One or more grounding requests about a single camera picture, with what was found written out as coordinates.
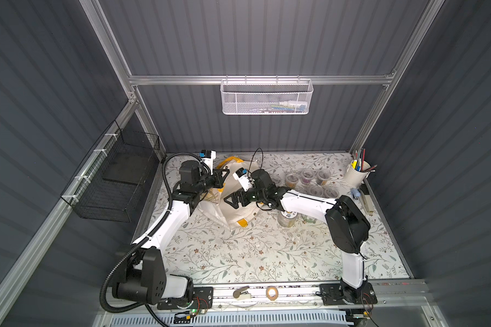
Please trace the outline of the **orange label seed jar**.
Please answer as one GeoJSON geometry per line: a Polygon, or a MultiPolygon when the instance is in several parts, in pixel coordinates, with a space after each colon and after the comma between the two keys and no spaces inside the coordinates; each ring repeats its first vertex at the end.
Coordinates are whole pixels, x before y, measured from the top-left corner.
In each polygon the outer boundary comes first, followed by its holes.
{"type": "Polygon", "coordinates": [[[291,189],[295,189],[297,187],[300,178],[295,173],[289,173],[285,176],[285,185],[291,189]]]}

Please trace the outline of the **white canvas tote bag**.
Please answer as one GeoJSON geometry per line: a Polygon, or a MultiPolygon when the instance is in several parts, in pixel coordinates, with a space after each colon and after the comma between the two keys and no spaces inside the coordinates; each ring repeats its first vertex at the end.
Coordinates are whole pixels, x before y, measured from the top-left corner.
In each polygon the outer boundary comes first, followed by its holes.
{"type": "Polygon", "coordinates": [[[196,210],[212,222],[227,230],[246,228],[259,213],[260,209],[254,202],[244,205],[235,192],[243,191],[240,182],[233,177],[240,168],[248,169],[250,163],[236,156],[222,160],[217,169],[228,169],[229,176],[226,177],[224,186],[220,189],[213,188],[198,204],[196,210]]]}

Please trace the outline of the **clear lid seed jar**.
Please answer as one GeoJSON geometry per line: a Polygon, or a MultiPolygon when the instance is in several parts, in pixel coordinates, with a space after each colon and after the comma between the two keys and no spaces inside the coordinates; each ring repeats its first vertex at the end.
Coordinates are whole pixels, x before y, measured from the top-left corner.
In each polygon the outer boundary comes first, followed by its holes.
{"type": "Polygon", "coordinates": [[[303,169],[300,172],[300,180],[303,185],[309,185],[313,181],[313,179],[316,177],[316,173],[312,169],[303,169]]]}

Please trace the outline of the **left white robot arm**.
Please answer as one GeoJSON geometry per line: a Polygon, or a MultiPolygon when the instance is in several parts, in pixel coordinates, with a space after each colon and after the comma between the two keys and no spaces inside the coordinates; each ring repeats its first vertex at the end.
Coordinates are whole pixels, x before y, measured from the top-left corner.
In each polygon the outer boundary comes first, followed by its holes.
{"type": "Polygon", "coordinates": [[[126,307],[116,307],[116,312],[129,311],[141,305],[157,305],[162,301],[182,306],[193,301],[192,279],[167,273],[163,252],[204,195],[210,189],[223,188],[229,173],[228,169],[212,168],[203,159],[181,164],[177,185],[166,188],[169,197],[167,207],[121,256],[102,284],[100,302],[104,309],[112,309],[106,298],[108,287],[112,287],[114,298],[133,302],[126,307]]]}

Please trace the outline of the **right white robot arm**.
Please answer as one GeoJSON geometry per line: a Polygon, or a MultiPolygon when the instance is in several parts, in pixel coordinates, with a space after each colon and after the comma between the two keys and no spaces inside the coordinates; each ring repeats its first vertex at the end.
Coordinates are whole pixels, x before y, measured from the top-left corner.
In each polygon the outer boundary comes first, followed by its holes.
{"type": "Polygon", "coordinates": [[[237,171],[233,177],[241,188],[225,196],[224,201],[235,209],[251,203],[264,204],[269,210],[303,214],[326,223],[334,245],[342,252],[342,278],[335,291],[336,300],[361,305],[378,303],[364,265],[370,222],[350,197],[321,198],[278,187],[263,169],[250,176],[237,171]]]}

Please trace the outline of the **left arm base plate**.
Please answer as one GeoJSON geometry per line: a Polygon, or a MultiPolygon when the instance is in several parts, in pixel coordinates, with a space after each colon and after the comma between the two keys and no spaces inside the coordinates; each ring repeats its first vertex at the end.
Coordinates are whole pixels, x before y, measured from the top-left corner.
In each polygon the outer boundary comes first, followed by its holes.
{"type": "Polygon", "coordinates": [[[194,287],[183,298],[168,298],[160,301],[158,310],[211,309],[214,298],[213,287],[194,287]]]}

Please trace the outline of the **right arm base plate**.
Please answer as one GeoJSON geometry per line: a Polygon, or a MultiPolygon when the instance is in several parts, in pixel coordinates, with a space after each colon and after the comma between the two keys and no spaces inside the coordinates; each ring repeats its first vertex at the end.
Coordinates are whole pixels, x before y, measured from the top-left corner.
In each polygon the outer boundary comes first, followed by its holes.
{"type": "Polygon", "coordinates": [[[323,304],[330,305],[376,305],[378,299],[371,283],[364,281],[361,287],[354,288],[343,281],[338,283],[323,283],[316,293],[323,304]]]}

